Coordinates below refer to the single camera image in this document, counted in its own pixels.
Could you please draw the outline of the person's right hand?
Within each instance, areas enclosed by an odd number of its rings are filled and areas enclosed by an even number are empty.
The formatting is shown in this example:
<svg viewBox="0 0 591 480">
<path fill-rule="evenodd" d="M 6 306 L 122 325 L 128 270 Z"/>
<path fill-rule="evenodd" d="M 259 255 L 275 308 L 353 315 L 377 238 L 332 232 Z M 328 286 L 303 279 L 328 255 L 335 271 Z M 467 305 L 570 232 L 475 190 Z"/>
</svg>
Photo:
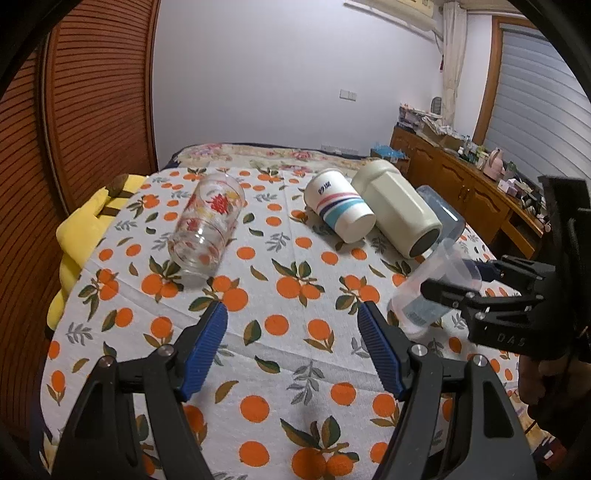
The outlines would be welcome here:
<svg viewBox="0 0 591 480">
<path fill-rule="evenodd" d="M 569 453 L 590 453 L 590 364 L 564 356 L 519 360 L 519 396 L 529 416 Z"/>
</svg>

